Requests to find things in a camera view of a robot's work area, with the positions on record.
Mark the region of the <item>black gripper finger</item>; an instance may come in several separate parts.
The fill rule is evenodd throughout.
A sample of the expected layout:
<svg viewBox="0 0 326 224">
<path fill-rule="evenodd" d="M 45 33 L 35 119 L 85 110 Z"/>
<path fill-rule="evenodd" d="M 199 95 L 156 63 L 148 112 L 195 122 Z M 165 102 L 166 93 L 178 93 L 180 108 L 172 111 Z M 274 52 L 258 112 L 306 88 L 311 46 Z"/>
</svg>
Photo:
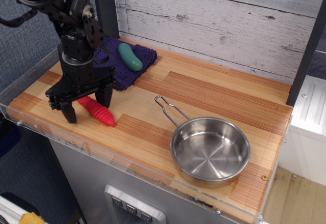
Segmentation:
<svg viewBox="0 0 326 224">
<path fill-rule="evenodd" d="M 59 102 L 61 111 L 64 115 L 64 117 L 66 118 L 66 120 L 68 121 L 68 123 L 70 124 L 76 124 L 77 123 L 77 119 L 76 119 L 76 115 L 75 115 L 75 110 L 72 106 L 72 102 L 68 101 L 68 102 Z"/>
<path fill-rule="evenodd" d="M 95 92 L 95 98 L 105 108 L 109 108 L 113 94 L 113 84 L 109 84 L 104 88 Z"/>
</svg>

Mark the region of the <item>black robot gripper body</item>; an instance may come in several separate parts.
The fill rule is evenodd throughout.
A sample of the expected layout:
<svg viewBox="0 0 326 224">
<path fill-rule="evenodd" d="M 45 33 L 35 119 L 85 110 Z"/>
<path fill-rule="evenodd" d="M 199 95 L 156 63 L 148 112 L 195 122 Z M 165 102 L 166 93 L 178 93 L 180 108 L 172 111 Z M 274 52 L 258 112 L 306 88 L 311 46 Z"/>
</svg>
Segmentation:
<svg viewBox="0 0 326 224">
<path fill-rule="evenodd" d="M 72 102 L 91 95 L 116 82 L 114 67 L 94 67 L 94 57 L 86 61 L 60 56 L 62 78 L 46 91 L 52 109 L 61 109 L 59 102 Z"/>
</svg>

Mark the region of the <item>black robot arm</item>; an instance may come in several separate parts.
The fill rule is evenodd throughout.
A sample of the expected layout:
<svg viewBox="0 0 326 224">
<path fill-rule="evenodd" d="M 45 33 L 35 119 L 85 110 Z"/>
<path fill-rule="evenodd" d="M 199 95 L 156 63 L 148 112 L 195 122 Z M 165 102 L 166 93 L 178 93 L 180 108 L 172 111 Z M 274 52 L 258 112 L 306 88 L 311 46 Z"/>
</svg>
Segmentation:
<svg viewBox="0 0 326 224">
<path fill-rule="evenodd" d="M 95 50 L 104 49 L 104 31 L 94 17 L 90 0 L 16 0 L 31 8 L 13 20 L 1 20 L 18 27 L 41 12 L 49 17 L 61 40 L 58 54 L 62 78 L 46 91 L 49 105 L 60 110 L 69 123 L 76 123 L 72 102 L 95 94 L 97 102 L 108 108 L 116 82 L 114 67 L 96 68 Z"/>
</svg>

